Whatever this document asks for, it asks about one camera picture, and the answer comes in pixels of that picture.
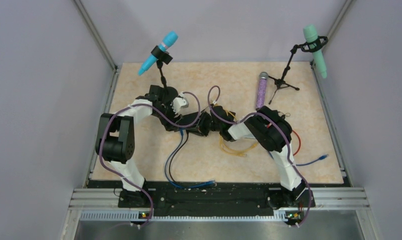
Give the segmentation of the black network switch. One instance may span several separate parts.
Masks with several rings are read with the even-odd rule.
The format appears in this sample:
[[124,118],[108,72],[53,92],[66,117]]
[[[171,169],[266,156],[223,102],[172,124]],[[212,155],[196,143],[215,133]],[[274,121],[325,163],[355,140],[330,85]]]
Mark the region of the black network switch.
[[197,112],[183,115],[181,119],[182,120],[181,125],[189,125],[192,123],[190,126],[187,126],[185,130],[188,133],[201,136],[202,132],[200,130],[200,121],[202,119],[202,116],[203,116],[202,113],[198,115]]

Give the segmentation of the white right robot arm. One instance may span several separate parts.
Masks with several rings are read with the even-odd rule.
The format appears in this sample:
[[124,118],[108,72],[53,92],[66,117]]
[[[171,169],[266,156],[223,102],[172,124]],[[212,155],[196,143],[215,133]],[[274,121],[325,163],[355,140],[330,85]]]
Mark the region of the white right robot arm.
[[283,202],[296,206],[302,200],[303,194],[298,187],[303,185],[303,180],[295,170],[291,146],[293,129],[278,110],[264,105],[253,115],[237,121],[232,112],[225,111],[222,106],[212,106],[209,113],[203,110],[186,130],[203,137],[210,132],[218,132],[228,142],[254,137],[277,165],[280,185],[285,189],[282,192]]

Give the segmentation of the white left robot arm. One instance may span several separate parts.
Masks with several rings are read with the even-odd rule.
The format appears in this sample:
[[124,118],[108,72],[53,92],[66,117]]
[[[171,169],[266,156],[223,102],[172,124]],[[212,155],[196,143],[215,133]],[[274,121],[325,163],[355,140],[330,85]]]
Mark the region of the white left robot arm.
[[201,116],[200,109],[192,116],[182,115],[180,111],[188,106],[189,101],[184,92],[178,92],[171,86],[151,85],[148,93],[138,96],[127,107],[100,116],[95,152],[102,166],[106,162],[112,165],[108,171],[121,178],[123,189],[131,192],[130,200],[136,206],[145,206],[150,194],[143,189],[146,179],[133,159],[136,147],[135,126],[145,118],[154,116],[168,132],[187,128]]

